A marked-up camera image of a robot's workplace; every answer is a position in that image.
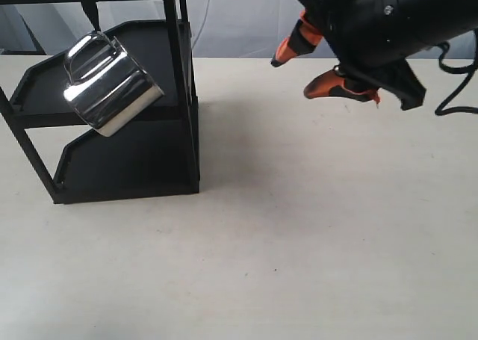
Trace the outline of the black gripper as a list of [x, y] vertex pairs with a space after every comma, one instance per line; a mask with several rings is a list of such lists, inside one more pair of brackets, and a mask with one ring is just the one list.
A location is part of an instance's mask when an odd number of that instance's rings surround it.
[[329, 71], [304, 89], [307, 99], [341, 97], [380, 103], [379, 90], [387, 90], [407, 111], [422, 106], [425, 87], [387, 30], [385, 3], [396, 0], [297, 0], [303, 11], [294, 29], [276, 49], [270, 64], [277, 68], [289, 60], [311, 54], [325, 40], [338, 60]]

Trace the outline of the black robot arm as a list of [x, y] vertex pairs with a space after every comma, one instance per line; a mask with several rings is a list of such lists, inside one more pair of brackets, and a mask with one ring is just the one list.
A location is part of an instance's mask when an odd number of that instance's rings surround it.
[[393, 93], [405, 111], [423, 104], [426, 90], [408, 58], [450, 49], [450, 40], [477, 31], [477, 0], [297, 0], [304, 8], [272, 58], [280, 67], [326, 41], [338, 59], [305, 88], [308, 99], [344, 97], [378, 102]]

